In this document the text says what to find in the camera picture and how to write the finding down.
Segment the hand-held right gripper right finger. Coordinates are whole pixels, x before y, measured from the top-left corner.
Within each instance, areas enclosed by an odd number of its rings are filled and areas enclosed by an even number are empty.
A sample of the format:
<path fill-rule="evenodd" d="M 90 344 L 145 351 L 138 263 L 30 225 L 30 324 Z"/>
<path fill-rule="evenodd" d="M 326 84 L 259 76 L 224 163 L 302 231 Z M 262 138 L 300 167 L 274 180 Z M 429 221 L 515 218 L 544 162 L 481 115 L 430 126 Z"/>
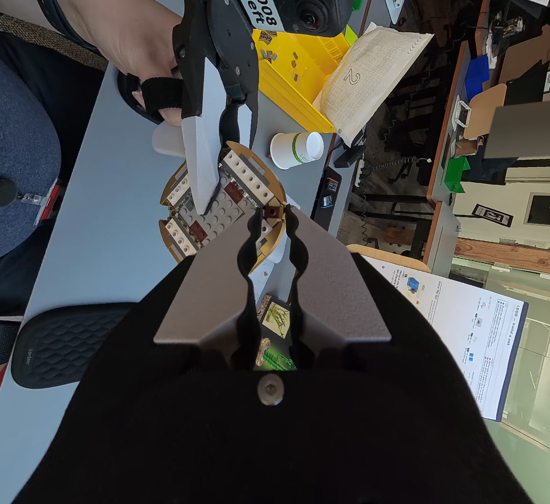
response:
<path fill-rule="evenodd" d="M 324 350 L 388 343 L 389 329 L 352 253 L 298 208 L 285 209 L 289 259 L 290 354 L 314 361 Z"/>

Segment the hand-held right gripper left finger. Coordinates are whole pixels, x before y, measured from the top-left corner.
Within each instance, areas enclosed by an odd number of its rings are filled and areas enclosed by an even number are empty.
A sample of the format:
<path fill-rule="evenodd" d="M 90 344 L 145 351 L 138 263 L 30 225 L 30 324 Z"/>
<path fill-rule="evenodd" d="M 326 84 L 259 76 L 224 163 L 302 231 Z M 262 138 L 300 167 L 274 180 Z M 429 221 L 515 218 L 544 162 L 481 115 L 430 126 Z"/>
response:
<path fill-rule="evenodd" d="M 261 329 L 249 274 L 258 260 L 263 211 L 244 214 L 194 255 L 154 342 L 217 351 L 234 368 L 253 368 Z"/>

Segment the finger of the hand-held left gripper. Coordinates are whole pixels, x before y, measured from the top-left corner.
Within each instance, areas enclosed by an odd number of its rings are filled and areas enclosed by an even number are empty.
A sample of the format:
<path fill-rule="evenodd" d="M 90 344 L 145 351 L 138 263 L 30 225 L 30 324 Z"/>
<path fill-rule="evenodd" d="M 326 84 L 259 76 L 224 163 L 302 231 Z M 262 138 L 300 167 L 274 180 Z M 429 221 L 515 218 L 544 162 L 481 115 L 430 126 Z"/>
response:
<path fill-rule="evenodd" d="M 235 142 L 252 149 L 258 129 L 258 99 L 246 102 L 230 101 L 220 119 L 222 145 Z"/>
<path fill-rule="evenodd" d="M 207 58 L 203 76 L 202 114 L 184 118 L 181 123 L 191 194 L 200 215 L 209 210 L 219 184 L 218 156 L 221 150 L 221 78 Z"/>

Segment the round gold lego model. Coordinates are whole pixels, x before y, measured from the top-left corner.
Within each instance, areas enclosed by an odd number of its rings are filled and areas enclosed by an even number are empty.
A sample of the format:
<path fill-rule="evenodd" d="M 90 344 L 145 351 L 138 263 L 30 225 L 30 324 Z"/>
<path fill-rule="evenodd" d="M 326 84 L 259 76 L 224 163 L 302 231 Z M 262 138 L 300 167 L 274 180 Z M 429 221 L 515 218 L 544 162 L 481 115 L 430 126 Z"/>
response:
<path fill-rule="evenodd" d="M 227 142 L 218 162 L 219 186 L 210 209 L 197 213 L 191 194 L 187 163 L 169 179 L 160 204 L 168 209 L 168 218 L 159 221 L 162 241 L 177 263 L 196 254 L 245 214 L 262 210 L 261 232 L 256 240 L 259 267 L 279 245 L 286 230 L 285 191 L 277 177 L 250 149 Z M 282 219 L 263 217 L 267 205 L 284 207 Z"/>

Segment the black lego box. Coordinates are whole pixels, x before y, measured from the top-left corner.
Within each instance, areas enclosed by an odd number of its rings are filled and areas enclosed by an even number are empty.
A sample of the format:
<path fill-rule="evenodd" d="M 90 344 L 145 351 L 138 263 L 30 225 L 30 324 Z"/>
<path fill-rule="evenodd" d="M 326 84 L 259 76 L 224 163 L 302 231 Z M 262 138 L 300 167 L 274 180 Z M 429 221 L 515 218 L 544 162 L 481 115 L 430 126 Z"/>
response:
<path fill-rule="evenodd" d="M 261 339 L 256 354 L 256 370 L 294 371 L 290 357 L 290 306 L 265 294 L 258 308 Z"/>

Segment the person's left hand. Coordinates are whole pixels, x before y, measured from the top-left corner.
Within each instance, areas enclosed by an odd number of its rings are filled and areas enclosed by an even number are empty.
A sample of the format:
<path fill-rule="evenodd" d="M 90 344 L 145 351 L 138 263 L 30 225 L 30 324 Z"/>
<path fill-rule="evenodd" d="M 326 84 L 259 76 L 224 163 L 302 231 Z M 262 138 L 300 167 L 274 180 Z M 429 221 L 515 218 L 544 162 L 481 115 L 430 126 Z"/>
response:
<path fill-rule="evenodd" d="M 143 107 L 159 107 L 172 126 L 182 122 L 182 80 L 174 78 L 173 29 L 182 18 L 155 0 L 56 0 L 77 36 L 115 68 L 138 77 L 134 96 Z"/>

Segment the white paper cup green stripe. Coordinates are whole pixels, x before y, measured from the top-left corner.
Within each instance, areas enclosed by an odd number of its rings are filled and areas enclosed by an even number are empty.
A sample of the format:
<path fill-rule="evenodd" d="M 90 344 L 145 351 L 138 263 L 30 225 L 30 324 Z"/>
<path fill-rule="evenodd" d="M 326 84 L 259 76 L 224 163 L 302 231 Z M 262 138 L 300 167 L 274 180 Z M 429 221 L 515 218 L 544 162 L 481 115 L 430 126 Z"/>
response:
<path fill-rule="evenodd" d="M 272 162 L 281 170 L 319 160 L 324 141 L 318 132 L 277 133 L 270 143 Z"/>

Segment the yellow plastic bin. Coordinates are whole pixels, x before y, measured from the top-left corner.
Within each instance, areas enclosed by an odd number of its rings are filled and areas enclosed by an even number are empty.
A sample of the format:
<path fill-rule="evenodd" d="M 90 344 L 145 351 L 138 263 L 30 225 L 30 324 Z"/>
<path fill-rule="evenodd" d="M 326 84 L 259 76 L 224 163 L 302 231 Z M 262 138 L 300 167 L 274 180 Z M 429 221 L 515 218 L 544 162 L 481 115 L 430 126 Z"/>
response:
<path fill-rule="evenodd" d="M 306 131 L 333 133 L 320 112 L 320 94 L 351 45 L 333 38 L 255 29 L 259 90 Z"/>

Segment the black desk controller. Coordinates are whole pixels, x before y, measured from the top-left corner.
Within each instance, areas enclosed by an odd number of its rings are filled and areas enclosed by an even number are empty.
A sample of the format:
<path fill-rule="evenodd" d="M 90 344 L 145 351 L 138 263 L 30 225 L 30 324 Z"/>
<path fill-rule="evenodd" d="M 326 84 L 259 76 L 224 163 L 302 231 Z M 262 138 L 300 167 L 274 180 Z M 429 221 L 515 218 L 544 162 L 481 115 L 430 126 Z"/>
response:
<path fill-rule="evenodd" d="M 330 166 L 326 167 L 310 218 L 321 228 L 329 230 L 342 182 L 341 175 Z"/>

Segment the black desk clamp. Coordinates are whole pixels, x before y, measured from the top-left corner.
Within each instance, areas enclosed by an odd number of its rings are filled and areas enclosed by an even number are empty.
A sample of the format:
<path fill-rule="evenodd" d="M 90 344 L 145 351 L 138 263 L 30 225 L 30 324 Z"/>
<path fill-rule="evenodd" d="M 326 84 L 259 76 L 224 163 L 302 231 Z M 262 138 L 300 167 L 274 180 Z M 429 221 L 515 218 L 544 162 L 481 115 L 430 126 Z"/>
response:
<path fill-rule="evenodd" d="M 353 166 L 364 154 L 367 149 L 366 144 L 356 145 L 345 150 L 340 157 L 333 161 L 335 169 L 344 169 Z"/>

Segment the wooden edged desk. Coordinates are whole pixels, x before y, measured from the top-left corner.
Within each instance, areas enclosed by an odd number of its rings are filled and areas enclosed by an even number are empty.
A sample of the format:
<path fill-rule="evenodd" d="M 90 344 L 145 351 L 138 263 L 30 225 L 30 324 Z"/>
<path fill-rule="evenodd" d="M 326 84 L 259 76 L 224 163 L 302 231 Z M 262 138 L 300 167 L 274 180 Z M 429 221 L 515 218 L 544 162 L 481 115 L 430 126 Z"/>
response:
<path fill-rule="evenodd" d="M 425 149 L 433 153 L 426 200 L 433 207 L 423 262 L 433 274 L 448 276 L 453 260 L 460 220 L 453 213 L 456 193 L 445 183 L 453 156 L 453 143 L 460 134 L 453 127 L 453 115 L 459 102 L 467 103 L 466 74 L 472 59 L 478 57 L 476 34 L 485 26 L 489 0 L 473 0 L 466 16 L 451 28 L 450 44 L 445 47 L 447 65 L 439 81 L 440 90 L 433 104 L 432 120 Z"/>

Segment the colourful printed sheet on board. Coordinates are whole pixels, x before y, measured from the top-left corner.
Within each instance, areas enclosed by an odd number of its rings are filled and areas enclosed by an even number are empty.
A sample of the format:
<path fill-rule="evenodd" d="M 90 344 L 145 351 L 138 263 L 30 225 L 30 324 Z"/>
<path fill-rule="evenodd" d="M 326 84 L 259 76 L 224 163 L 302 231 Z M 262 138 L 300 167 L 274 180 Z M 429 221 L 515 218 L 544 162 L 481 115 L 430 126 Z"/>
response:
<path fill-rule="evenodd" d="M 529 305 L 433 274 L 425 263 L 348 245 L 426 318 L 459 365 L 482 417 L 501 422 Z"/>

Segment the padded paper envelope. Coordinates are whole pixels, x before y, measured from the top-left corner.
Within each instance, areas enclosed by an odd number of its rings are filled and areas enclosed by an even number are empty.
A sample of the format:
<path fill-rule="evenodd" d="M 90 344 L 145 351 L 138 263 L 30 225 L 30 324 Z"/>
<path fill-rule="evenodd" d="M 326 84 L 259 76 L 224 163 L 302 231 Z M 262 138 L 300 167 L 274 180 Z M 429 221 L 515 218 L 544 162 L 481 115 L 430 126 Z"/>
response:
<path fill-rule="evenodd" d="M 351 45 L 313 103 L 347 147 L 434 36 L 372 22 Z"/>

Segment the clear badge holder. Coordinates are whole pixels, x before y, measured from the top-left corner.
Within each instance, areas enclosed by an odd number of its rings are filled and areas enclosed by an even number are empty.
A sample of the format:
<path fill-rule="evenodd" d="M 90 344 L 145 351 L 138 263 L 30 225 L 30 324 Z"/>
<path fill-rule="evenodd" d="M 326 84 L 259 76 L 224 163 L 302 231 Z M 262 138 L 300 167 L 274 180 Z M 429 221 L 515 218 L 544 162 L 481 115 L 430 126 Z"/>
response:
<path fill-rule="evenodd" d="M 43 225 L 46 221 L 57 218 L 66 191 L 65 182 L 57 178 L 45 196 L 17 192 L 16 200 L 27 205 L 38 207 L 33 227 Z"/>

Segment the small green bin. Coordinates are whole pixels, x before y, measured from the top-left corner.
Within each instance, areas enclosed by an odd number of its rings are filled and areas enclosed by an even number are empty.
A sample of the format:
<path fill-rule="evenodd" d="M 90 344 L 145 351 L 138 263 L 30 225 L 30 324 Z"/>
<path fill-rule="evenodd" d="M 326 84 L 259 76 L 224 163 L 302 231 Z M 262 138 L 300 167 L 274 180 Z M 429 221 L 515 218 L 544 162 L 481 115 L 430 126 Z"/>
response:
<path fill-rule="evenodd" d="M 444 183 L 450 192 L 460 194 L 465 193 L 461 184 L 464 171 L 470 170 L 470 164 L 467 157 L 455 157 L 448 161 L 444 175 Z"/>

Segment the small marker sign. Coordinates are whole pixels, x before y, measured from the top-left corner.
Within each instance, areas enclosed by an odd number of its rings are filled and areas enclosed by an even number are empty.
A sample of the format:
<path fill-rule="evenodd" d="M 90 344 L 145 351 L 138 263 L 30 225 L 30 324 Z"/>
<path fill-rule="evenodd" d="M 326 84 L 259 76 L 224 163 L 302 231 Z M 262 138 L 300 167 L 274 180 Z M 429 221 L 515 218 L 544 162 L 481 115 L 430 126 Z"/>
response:
<path fill-rule="evenodd" d="M 513 216 L 511 214 L 507 214 L 480 204 L 475 205 L 471 215 L 475 218 L 482 218 L 508 228 L 511 227 L 513 221 Z"/>

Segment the cardboard box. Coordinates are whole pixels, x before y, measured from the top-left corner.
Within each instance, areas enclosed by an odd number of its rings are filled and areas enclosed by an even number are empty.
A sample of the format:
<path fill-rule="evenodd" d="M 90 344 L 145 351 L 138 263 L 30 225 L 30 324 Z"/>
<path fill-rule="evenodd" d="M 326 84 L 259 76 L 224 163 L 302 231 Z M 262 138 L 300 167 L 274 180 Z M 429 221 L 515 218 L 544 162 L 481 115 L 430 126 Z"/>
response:
<path fill-rule="evenodd" d="M 472 140 L 489 134 L 496 109 L 504 106 L 506 92 L 507 84 L 501 83 L 471 99 L 470 118 L 464 129 L 464 139 Z"/>

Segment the small blue bin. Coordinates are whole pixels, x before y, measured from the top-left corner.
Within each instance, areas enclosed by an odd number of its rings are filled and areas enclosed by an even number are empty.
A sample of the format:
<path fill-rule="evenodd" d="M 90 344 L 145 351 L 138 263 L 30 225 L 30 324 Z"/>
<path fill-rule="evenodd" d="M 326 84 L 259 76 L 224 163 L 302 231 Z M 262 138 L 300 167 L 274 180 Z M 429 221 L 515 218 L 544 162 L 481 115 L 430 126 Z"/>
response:
<path fill-rule="evenodd" d="M 467 103 L 484 91 L 484 83 L 490 79 L 490 67 L 487 54 L 472 59 L 469 62 L 465 77 Z"/>

